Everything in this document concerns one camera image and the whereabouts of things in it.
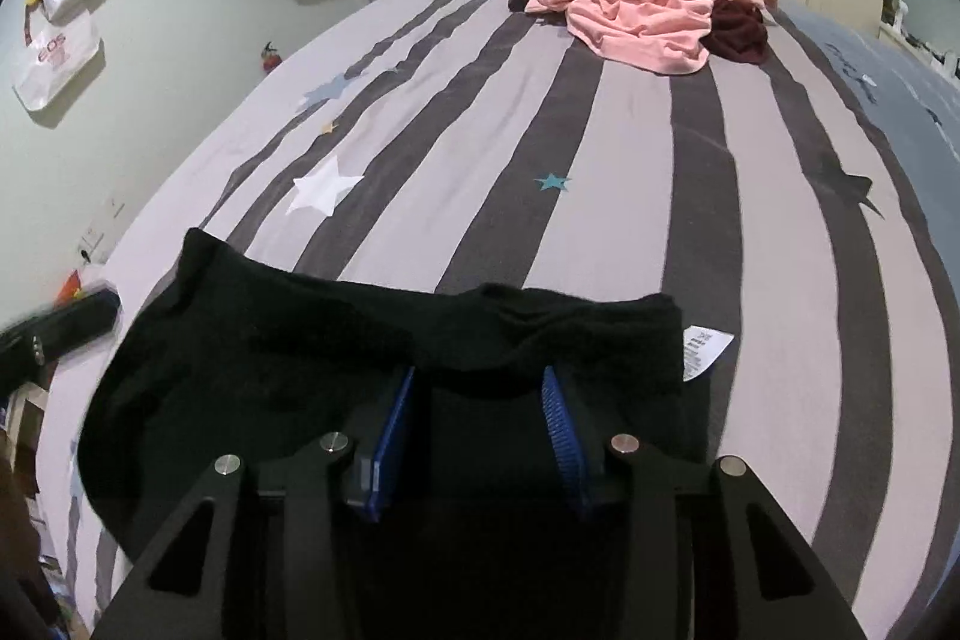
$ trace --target bed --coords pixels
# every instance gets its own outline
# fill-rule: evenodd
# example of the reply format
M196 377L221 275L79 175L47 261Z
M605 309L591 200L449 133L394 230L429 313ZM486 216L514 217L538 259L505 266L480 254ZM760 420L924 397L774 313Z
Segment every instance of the bed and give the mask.
M109 258L116 338L56 371L37 482L88 626L130 563L83 494L83 410L200 227L325 279L671 294L736 337L688 384L703 456L744 457L867 636L906 636L960 525L960 94L797 4L769 40L664 77L506 0L379 0L267 77ZM332 155L362 184L289 210Z

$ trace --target red object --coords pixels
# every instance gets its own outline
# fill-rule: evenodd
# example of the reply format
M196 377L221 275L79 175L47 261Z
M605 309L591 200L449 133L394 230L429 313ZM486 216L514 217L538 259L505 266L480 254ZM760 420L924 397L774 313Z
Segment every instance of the red object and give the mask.
M271 43L272 42L267 41L267 46L260 52L260 58L263 61L263 70L268 74L283 62L280 53L277 53L277 50L272 48Z

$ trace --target care label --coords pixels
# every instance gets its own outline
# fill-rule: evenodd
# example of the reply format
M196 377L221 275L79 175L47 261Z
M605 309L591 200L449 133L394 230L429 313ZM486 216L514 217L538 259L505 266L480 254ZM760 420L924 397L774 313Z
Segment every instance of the care label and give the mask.
M683 330L683 382L702 375L733 342L733 334L690 325Z

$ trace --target black metal frame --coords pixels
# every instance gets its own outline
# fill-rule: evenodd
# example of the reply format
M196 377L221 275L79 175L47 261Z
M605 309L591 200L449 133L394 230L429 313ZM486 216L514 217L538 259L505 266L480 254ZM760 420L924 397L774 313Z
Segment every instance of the black metal frame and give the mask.
M352 511L376 523L371 496L378 493L380 509L389 501L384 443L404 448L410 379L398 376L346 433L325 434L294 456L259 466L217 459L139 557L93 639L358 638L334 519ZM599 456L589 504L626 504L629 512L618 640L864 637L823 565L741 459L695 464L629 435L584 443L584 451ZM272 581L263 574L271 541L257 531L270 513L283 520L282 541L272 540L281 573ZM416 628L397 634L415 636Z

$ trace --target silver bolt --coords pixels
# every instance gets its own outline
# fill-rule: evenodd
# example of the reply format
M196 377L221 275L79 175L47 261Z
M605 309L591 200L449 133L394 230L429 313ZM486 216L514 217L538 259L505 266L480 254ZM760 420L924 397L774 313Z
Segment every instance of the silver bolt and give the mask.
M43 343L37 335L34 336L34 360L37 362L37 366L43 366L46 363L46 358L43 355Z
M339 453L349 445L350 438L344 432L327 432L320 437L320 448L328 453Z
M240 456L234 456L233 453L220 456L213 462L213 468L221 475L232 475L240 469Z
M730 477L743 477L747 474L747 463L739 456L724 456L720 459L720 471Z
M611 439L610 446L618 453L636 453L640 449L640 440L632 434L616 434Z

